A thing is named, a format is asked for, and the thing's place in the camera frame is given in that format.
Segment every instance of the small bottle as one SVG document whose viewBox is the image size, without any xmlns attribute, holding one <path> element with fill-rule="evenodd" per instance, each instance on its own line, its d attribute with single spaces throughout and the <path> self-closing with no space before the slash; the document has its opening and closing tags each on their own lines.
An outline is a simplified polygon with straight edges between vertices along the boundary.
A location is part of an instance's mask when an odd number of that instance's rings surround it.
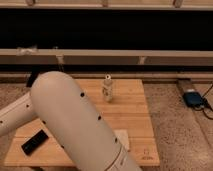
<svg viewBox="0 0 213 171">
<path fill-rule="evenodd" d="M 102 93 L 104 100 L 110 102 L 113 98 L 113 90 L 112 90 L 112 79 L 110 75 L 105 76 L 105 80 L 103 81 Z"/>
</svg>

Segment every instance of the black cable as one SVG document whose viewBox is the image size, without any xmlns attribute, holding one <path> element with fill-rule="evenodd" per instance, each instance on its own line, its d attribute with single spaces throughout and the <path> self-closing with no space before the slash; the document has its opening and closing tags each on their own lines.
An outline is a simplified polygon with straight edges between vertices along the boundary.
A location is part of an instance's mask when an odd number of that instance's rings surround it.
<svg viewBox="0 0 213 171">
<path fill-rule="evenodd" d="M 203 108 L 203 114 L 204 114 L 204 116 L 207 118 L 207 119 L 209 119 L 209 120 L 213 120 L 213 116 L 212 117 L 210 117 L 208 114 L 207 114 L 207 112 L 205 111 L 205 109 L 206 108 Z"/>
<path fill-rule="evenodd" d="M 211 91 L 212 88 L 213 88 L 213 84 L 208 88 L 208 90 L 203 94 L 202 97 L 205 97 Z"/>
</svg>

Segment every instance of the black object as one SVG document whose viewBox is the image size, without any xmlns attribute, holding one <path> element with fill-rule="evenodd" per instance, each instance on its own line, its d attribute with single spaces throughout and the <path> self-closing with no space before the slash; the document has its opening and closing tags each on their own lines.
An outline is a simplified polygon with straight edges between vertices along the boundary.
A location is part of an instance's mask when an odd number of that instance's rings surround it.
<svg viewBox="0 0 213 171">
<path fill-rule="evenodd" d="M 213 11 L 1 9 L 0 48 L 212 51 Z"/>
<path fill-rule="evenodd" d="M 27 80 L 26 87 L 32 87 L 32 85 L 33 85 L 34 81 L 36 80 L 36 78 L 38 77 L 38 75 L 39 75 L 39 72 L 33 71 L 33 72 L 30 74 L 29 79 Z"/>
<path fill-rule="evenodd" d="M 184 93 L 183 99 L 188 107 L 194 108 L 204 106 L 204 100 L 202 96 L 196 91 Z"/>
<path fill-rule="evenodd" d="M 38 148 L 45 140 L 48 139 L 47 134 L 41 130 L 26 143 L 24 143 L 21 148 L 26 155 L 30 155 L 36 148 Z"/>
</svg>

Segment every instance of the wooden board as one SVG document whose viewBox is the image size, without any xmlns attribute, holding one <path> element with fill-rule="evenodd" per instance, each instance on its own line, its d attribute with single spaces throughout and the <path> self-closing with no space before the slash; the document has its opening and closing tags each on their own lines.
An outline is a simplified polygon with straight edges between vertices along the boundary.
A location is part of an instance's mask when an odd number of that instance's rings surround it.
<svg viewBox="0 0 213 171">
<path fill-rule="evenodd" d="M 80 79 L 77 82 L 112 129 L 127 130 L 130 154 L 138 164 L 158 166 L 159 157 L 141 80 L 114 80 L 114 98 L 111 103 L 103 100 L 101 79 Z M 44 129 L 50 138 L 28 157 L 23 153 L 21 145 L 40 129 Z M 39 119 L 17 130 L 4 164 L 5 166 L 74 166 Z"/>
</svg>

